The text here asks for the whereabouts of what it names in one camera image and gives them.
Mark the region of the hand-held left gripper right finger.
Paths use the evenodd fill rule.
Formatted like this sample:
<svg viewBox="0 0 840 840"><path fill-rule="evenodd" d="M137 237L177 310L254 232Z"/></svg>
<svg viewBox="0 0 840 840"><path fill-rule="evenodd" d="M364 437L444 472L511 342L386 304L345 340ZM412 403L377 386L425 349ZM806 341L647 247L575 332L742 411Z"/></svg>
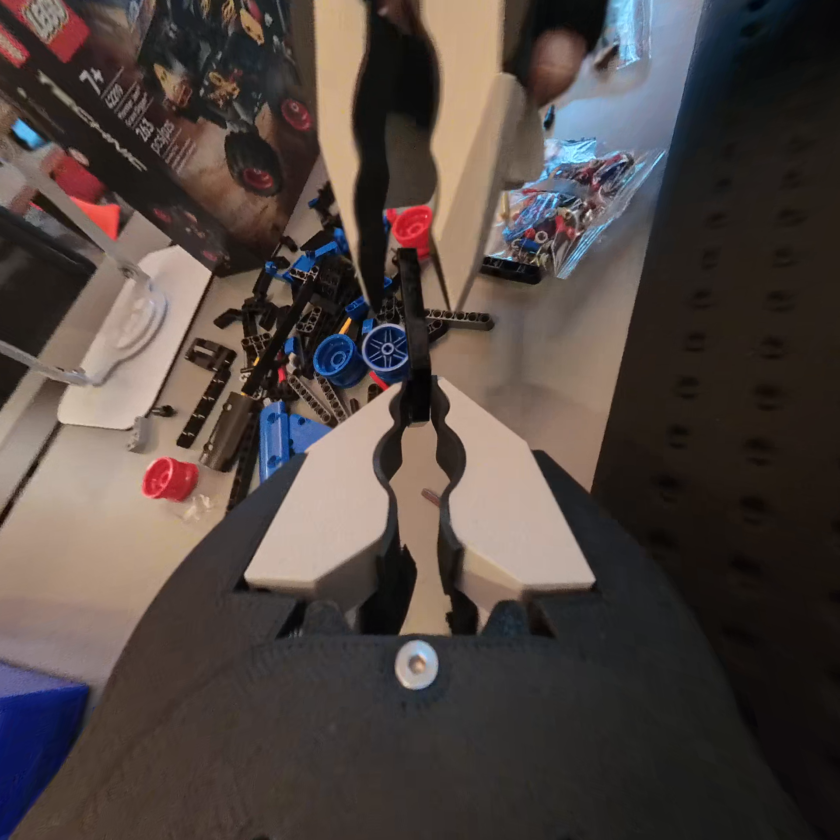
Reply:
<svg viewBox="0 0 840 840"><path fill-rule="evenodd" d="M451 632L475 634L501 603L590 591L595 574L527 441L443 377L430 394Z"/></svg>

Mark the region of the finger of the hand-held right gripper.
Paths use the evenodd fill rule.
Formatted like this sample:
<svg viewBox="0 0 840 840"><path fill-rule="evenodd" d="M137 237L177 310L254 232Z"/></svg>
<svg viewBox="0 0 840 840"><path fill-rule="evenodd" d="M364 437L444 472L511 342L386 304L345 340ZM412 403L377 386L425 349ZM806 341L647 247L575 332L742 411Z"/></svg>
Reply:
<svg viewBox="0 0 840 840"><path fill-rule="evenodd" d="M382 2L313 4L318 140L364 298L385 296L386 119L397 33Z"/></svg>
<svg viewBox="0 0 840 840"><path fill-rule="evenodd" d="M432 241L447 304L460 308L475 281L498 200L508 102L501 74L506 2L386 2L385 16L432 51Z"/></svg>

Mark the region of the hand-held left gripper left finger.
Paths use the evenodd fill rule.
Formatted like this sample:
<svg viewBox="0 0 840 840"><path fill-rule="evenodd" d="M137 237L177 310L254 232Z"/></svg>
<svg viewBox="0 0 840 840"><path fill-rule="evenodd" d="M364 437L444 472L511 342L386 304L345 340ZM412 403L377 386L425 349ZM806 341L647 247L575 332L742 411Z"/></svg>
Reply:
<svg viewBox="0 0 840 840"><path fill-rule="evenodd" d="M406 385L392 385L313 444L246 570L251 587L357 612L363 634L397 634L417 579L398 528Z"/></svg>

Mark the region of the blue curved panel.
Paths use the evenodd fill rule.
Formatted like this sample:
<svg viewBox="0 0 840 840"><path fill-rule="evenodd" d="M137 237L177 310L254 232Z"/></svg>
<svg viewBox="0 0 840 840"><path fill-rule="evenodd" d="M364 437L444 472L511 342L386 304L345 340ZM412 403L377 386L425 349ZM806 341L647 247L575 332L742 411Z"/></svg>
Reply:
<svg viewBox="0 0 840 840"><path fill-rule="evenodd" d="M290 458L289 412L283 401L265 405L259 413L259 482L265 483Z"/></svg>
<svg viewBox="0 0 840 840"><path fill-rule="evenodd" d="M329 425L290 413L281 421L283 453L288 459L299 455L332 431Z"/></svg>

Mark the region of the pile of black toy beams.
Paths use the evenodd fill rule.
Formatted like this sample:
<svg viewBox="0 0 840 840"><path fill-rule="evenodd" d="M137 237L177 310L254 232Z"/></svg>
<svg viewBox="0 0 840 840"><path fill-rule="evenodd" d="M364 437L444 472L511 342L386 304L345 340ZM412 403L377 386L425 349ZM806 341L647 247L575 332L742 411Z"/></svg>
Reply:
<svg viewBox="0 0 840 840"><path fill-rule="evenodd" d="M239 378L244 384L271 340L279 320L291 308L280 307L268 298L270 282L283 280L293 293L297 293L307 277L316 275L318 282L310 302L255 398L262 402L262 408L269 403L283 401L289 414L295 413L331 428L344 422L359 404L355 398L350 399L349 404L343 400L345 393L354 387L333 387L315 372L312 359L320 342L332 334L345 333L361 353L361 342L353 337L353 330L364 339L374 326L383 323L404 326L403 303L396 293L394 280L388 276L385 277L386 294L379 313L366 315L365 300L350 261L343 254L343 231L336 228L333 233L332 241L325 241L320 248L302 251L293 264L282 257L266 262L251 297L245 299L239 308L223 311L213 321L217 329L228 329L236 323L241 325L245 367ZM369 368L361 382L366 380L369 382L369 398L373 399L382 392L385 383Z"/></svg>

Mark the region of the black bent long beam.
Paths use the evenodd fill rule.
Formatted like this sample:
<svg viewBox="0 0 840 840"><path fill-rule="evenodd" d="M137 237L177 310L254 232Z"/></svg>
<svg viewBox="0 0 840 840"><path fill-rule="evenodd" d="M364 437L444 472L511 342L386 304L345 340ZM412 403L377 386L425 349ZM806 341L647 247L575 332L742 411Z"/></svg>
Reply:
<svg viewBox="0 0 840 840"><path fill-rule="evenodd" d="M425 424L431 415L432 362L424 309L422 272L415 248L399 248L398 268L404 309L409 374L405 402L411 425Z"/></svg>

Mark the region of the person's right hand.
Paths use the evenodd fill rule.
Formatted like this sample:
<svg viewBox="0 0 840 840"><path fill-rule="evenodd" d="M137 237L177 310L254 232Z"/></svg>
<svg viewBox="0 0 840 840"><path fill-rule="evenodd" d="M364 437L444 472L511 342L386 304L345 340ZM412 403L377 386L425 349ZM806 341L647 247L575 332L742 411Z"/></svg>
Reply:
<svg viewBox="0 0 840 840"><path fill-rule="evenodd" d="M549 29L534 40L526 89L536 108L551 104L573 85L586 55L585 39L567 28Z"/></svg>

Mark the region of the clear bag of mixed parts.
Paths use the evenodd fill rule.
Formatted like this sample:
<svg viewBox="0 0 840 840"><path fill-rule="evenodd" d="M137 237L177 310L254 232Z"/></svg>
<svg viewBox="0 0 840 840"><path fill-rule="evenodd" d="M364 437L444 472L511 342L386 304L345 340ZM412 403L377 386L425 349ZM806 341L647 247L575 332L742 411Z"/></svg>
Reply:
<svg viewBox="0 0 840 840"><path fill-rule="evenodd" d="M568 279L667 154L603 151L596 139L544 141L538 178L502 194L486 256Z"/></svg>

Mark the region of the black curved panel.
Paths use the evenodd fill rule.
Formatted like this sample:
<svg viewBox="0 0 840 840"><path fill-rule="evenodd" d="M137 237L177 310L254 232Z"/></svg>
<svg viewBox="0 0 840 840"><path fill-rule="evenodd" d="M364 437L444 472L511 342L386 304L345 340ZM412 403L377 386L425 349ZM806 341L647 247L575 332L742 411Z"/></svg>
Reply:
<svg viewBox="0 0 840 840"><path fill-rule="evenodd" d="M257 419L262 402L253 396L230 392L220 410L215 426L198 458L198 465L226 473L237 463L252 421Z"/></svg>

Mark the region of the red toy wheel hub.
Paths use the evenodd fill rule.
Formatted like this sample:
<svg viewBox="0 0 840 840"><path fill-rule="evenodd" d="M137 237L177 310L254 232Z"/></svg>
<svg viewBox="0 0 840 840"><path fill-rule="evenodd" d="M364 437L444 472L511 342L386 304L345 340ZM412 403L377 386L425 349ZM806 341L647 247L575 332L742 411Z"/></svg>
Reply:
<svg viewBox="0 0 840 840"><path fill-rule="evenodd" d="M172 457L160 457L145 470L141 492L149 499L181 502L192 495L198 476L196 464Z"/></svg>
<svg viewBox="0 0 840 840"><path fill-rule="evenodd" d="M402 211L388 208L385 210L385 218L391 227L395 242L401 249L414 249L420 261L429 257L429 234L434 218L430 206L410 206Z"/></svg>

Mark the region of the blue toy wheel hub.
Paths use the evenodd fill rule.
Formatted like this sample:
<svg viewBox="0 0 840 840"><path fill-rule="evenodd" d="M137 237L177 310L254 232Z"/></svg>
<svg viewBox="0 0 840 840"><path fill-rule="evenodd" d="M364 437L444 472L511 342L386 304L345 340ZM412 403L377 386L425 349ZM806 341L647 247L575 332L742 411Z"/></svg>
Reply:
<svg viewBox="0 0 840 840"><path fill-rule="evenodd" d="M345 333L335 333L321 341L312 364L318 375L339 389L355 387L368 375L361 352Z"/></svg>

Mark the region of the thin black beam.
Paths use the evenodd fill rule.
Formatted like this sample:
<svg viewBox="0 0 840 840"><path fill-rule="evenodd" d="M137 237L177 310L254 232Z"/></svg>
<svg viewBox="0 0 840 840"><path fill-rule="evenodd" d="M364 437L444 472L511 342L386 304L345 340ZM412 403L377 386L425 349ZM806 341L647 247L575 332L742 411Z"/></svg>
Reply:
<svg viewBox="0 0 840 840"><path fill-rule="evenodd" d="M223 394L224 388L230 378L228 366L220 368L213 373L213 377L206 386L199 398L189 419L186 421L181 433L175 441L178 448L190 448L195 444L198 435L213 412L219 397Z"/></svg>

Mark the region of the black toy set box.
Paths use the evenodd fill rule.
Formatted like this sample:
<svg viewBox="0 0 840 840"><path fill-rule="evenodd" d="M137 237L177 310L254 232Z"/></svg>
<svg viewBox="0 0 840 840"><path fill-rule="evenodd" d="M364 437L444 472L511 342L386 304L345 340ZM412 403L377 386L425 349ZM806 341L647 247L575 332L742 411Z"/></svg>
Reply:
<svg viewBox="0 0 840 840"><path fill-rule="evenodd" d="M319 155L302 2L2 1L2 90L219 274L294 260Z"/></svg>

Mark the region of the blue spoked toy wheel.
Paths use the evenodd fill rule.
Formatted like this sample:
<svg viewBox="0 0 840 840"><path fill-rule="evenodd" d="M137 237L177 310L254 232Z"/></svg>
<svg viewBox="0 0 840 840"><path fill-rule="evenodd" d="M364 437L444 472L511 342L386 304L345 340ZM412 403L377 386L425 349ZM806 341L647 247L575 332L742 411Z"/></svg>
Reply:
<svg viewBox="0 0 840 840"><path fill-rule="evenodd" d="M374 326L365 334L361 353L369 371L386 385L404 382L410 375L407 335L398 324Z"/></svg>

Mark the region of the long black axle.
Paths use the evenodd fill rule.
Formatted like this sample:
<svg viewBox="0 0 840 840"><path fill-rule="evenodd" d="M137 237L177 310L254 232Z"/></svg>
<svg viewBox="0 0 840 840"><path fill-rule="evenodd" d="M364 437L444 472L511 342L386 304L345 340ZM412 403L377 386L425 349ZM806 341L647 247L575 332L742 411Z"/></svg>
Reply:
<svg viewBox="0 0 840 840"><path fill-rule="evenodd" d="M279 320L271 340L268 342L264 352L260 355L248 379L244 383L240 392L242 396L255 397L264 384L265 379L277 361L278 354L285 345L285 341L296 328L304 309L309 304L317 282L317 276L311 274L301 284L297 297L292 302L289 311Z"/></svg>

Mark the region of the white booklet stand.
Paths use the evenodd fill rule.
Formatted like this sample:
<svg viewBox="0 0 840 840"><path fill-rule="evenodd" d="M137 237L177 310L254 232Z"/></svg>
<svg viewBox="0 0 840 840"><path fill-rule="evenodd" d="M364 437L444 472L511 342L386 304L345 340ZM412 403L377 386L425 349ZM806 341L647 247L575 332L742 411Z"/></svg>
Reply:
<svg viewBox="0 0 840 840"><path fill-rule="evenodd" d="M130 429L154 407L213 272L179 246L134 260L35 166L30 154L20 154L12 164L100 248L103 266L115 268L124 283L81 367L62 369L5 341L2 355L68 386L59 403L60 423Z"/></svg>

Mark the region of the orange red cloth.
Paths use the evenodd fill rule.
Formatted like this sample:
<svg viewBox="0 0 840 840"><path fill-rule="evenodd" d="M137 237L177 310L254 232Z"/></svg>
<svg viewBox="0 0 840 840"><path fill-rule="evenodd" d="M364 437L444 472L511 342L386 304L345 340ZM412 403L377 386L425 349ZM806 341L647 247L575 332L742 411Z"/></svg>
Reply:
<svg viewBox="0 0 840 840"><path fill-rule="evenodd" d="M111 240L119 237L120 207L107 200L108 188L67 152L60 152L51 177L71 201Z"/></svg>

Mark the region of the black dimpled pad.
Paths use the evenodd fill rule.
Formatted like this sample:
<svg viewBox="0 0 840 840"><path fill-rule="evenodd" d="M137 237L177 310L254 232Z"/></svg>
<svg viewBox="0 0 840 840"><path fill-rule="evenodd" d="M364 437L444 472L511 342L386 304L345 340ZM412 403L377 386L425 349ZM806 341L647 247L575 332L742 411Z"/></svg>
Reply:
<svg viewBox="0 0 840 840"><path fill-rule="evenodd" d="M838 838L839 2L709 2L594 496Z"/></svg>

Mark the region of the black office chair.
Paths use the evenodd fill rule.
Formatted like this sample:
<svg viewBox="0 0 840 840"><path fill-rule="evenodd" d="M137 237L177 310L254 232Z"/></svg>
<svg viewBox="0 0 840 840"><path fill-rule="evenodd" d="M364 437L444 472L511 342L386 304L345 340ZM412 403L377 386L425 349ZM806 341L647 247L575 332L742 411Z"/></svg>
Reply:
<svg viewBox="0 0 840 840"><path fill-rule="evenodd" d="M2 207L1 340L40 355L96 268Z"/></svg>

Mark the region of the blue plastic bin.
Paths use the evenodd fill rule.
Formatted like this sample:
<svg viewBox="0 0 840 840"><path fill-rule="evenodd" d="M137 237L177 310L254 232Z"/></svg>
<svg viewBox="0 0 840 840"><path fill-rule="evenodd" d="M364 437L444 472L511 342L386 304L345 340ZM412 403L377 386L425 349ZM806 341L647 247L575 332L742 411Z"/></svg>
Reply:
<svg viewBox="0 0 840 840"><path fill-rule="evenodd" d="M1 838L11 837L77 738L89 687L1 663Z"/></svg>

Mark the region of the black rectangular frame piece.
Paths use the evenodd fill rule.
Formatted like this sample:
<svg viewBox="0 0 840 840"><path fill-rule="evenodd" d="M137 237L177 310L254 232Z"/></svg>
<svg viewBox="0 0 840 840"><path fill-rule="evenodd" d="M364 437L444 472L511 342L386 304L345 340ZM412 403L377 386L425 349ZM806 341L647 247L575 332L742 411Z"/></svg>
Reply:
<svg viewBox="0 0 840 840"><path fill-rule="evenodd" d="M210 339L195 338L185 352L185 360L204 371L220 374L229 371L237 352Z"/></svg>

